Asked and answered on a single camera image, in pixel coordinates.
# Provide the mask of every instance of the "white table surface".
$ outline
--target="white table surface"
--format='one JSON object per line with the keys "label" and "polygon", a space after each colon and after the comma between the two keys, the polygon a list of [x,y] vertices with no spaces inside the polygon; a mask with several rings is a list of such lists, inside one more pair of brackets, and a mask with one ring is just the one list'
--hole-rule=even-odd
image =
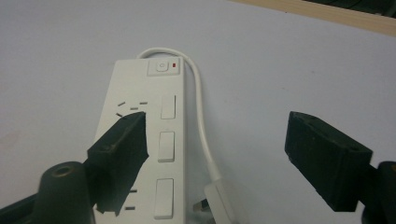
{"label": "white table surface", "polygon": [[[84,161],[114,62],[151,47],[200,67],[209,145],[251,223],[360,223],[334,213],[284,152],[305,112],[396,161],[396,38],[227,1],[0,1],[0,207]],[[209,177],[187,78],[188,218]]]}

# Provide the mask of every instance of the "power button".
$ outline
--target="power button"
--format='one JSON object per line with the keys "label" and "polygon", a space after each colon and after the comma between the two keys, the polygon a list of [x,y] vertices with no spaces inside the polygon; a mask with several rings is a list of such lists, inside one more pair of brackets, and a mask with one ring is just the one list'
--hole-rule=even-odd
{"label": "power button", "polygon": [[168,71],[169,62],[166,60],[161,60],[157,62],[157,71],[158,72],[166,72]]}

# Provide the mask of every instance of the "screw hole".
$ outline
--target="screw hole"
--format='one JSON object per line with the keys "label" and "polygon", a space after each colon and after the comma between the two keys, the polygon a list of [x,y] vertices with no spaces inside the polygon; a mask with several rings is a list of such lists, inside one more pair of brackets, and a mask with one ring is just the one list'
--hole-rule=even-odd
{"label": "screw hole", "polygon": [[73,172],[73,167],[72,166],[62,166],[62,167],[58,168],[57,170],[55,170],[52,173],[52,176],[54,176],[54,177],[62,177],[62,176],[69,175],[72,172]]}

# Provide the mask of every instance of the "white power strip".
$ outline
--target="white power strip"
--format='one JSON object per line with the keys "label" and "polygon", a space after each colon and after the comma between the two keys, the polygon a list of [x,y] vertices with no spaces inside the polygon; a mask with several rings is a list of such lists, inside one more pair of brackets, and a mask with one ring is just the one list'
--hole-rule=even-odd
{"label": "white power strip", "polygon": [[120,215],[95,211],[96,223],[186,223],[184,106],[183,58],[116,62],[95,140],[120,117],[144,111],[149,157]]}

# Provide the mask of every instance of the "white plug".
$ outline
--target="white plug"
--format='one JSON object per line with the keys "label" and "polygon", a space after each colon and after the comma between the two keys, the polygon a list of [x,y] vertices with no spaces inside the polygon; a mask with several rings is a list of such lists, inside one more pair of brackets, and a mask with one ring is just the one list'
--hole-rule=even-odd
{"label": "white plug", "polygon": [[239,194],[233,185],[220,178],[205,186],[206,199],[194,206],[194,211],[209,209],[213,214],[210,223],[248,224],[248,213],[244,209]]}

